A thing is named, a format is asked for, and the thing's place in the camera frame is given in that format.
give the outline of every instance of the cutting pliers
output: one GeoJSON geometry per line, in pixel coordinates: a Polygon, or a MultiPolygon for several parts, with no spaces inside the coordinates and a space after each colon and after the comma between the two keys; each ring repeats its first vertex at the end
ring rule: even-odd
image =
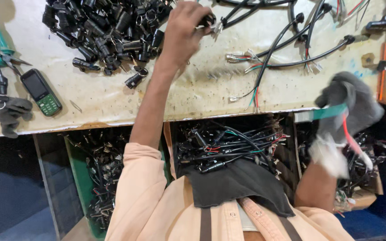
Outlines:
{"type": "Polygon", "coordinates": [[[14,66],[13,64],[26,64],[26,65],[32,65],[28,62],[25,62],[19,58],[16,58],[13,56],[13,54],[15,53],[14,50],[12,50],[8,44],[7,44],[7,41],[5,41],[3,35],[1,34],[1,31],[0,31],[0,50],[1,50],[1,54],[0,54],[0,67],[10,67],[16,74],[18,74],[19,76],[22,75],[20,73],[20,71],[16,68],[16,66],[14,66]]]}

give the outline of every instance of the orange tool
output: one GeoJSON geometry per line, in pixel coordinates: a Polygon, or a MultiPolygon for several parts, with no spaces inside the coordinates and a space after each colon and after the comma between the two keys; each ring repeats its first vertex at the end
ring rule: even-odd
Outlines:
{"type": "MultiPolygon", "coordinates": [[[[381,47],[381,61],[386,61],[386,43],[382,44],[381,47]]],[[[383,85],[386,79],[386,68],[378,75],[378,100],[382,100],[383,85]]]]}

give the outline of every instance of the phone screen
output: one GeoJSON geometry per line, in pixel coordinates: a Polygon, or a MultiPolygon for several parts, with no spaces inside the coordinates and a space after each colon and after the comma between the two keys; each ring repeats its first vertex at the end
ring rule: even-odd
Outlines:
{"type": "Polygon", "coordinates": [[[25,78],[23,82],[32,95],[32,98],[36,100],[43,94],[47,93],[46,87],[41,83],[39,77],[35,74],[25,78]]]}

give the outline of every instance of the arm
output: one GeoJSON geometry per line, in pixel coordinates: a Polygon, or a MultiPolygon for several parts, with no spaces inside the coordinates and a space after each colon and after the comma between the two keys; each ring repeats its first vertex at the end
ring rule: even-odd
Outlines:
{"type": "Polygon", "coordinates": [[[157,148],[166,98],[175,73],[199,48],[205,30],[196,31],[195,26],[210,12],[196,2],[180,2],[169,15],[164,49],[124,151],[124,168],[106,241],[136,240],[164,193],[164,162],[157,148]]]}
{"type": "Polygon", "coordinates": [[[336,181],[337,179],[331,176],[323,166],[309,164],[297,186],[294,205],[333,212],[336,181]]]}
{"type": "Polygon", "coordinates": [[[164,49],[156,62],[130,135],[130,142],[159,146],[169,87],[178,69],[199,49],[200,39],[210,31],[198,29],[200,20],[211,13],[196,2],[180,2],[169,15],[164,49]]]}

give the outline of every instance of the pile of connectors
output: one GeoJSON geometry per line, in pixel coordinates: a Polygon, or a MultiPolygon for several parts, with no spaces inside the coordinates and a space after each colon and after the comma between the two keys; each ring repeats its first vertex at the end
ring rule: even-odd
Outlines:
{"type": "Polygon", "coordinates": [[[260,115],[251,123],[202,120],[180,125],[178,159],[180,165],[195,165],[200,173],[218,171],[238,159],[250,160],[278,176],[274,157],[277,145],[285,145],[286,134],[271,115],[260,115]]]}
{"type": "Polygon", "coordinates": [[[69,142],[81,148],[88,157],[89,176],[94,183],[86,216],[101,229],[107,230],[115,206],[117,181],[123,169],[123,151],[129,141],[130,129],[105,128],[66,132],[69,142]]]}
{"type": "MultiPolygon", "coordinates": [[[[164,32],[158,30],[169,16],[170,1],[160,0],[47,0],[42,22],[66,45],[77,48],[84,59],[72,64],[81,71],[100,71],[106,75],[121,67],[122,61],[147,63],[158,56],[164,32]]],[[[126,81],[136,87],[148,71],[138,72],[126,81]]]]}

